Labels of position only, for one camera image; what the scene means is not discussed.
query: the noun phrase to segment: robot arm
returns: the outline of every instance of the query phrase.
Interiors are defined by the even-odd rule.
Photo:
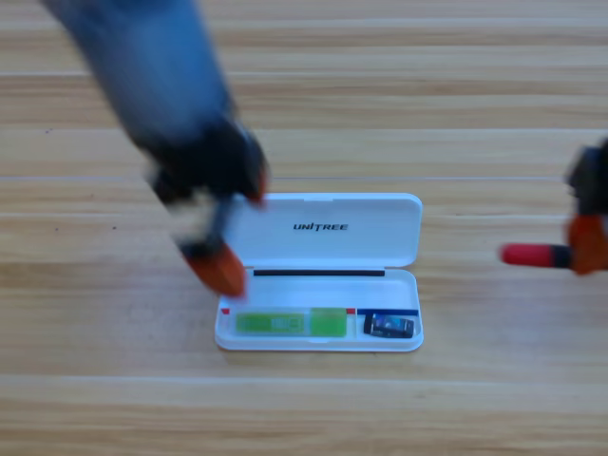
[[[217,211],[180,247],[215,291],[240,295],[244,270],[222,240],[235,195],[261,203],[267,162],[236,119],[213,43],[193,0],[43,0],[65,27],[125,133],[158,168],[165,204],[206,190]]]

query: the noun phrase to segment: wood grain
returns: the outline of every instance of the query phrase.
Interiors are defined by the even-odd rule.
[[[607,454],[604,275],[498,249],[563,241],[563,175],[605,135],[608,3],[204,6],[272,191],[423,201],[425,343],[219,350],[174,243],[208,207],[167,212],[57,25],[0,0],[0,454]]]

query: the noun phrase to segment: white plastic case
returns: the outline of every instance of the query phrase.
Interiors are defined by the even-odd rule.
[[[410,194],[271,194],[262,212],[240,201],[226,241],[251,269],[245,296],[219,302],[216,342],[226,350],[416,350],[424,339],[416,279],[387,268],[414,262],[422,213],[422,202]],[[309,321],[313,308],[345,309],[344,335],[310,336],[310,328],[301,328],[304,335],[238,331],[244,312]],[[413,320],[413,337],[364,333],[370,313]]]

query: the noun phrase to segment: green usb drive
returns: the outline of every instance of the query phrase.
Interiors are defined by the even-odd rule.
[[[344,337],[346,309],[313,308],[310,313],[239,312],[237,332],[268,335]]]

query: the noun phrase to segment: unitree logo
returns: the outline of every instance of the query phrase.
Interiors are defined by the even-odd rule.
[[[349,229],[349,225],[324,225],[322,223],[311,223],[310,225],[294,225],[295,230],[309,230],[309,231],[346,231]]]

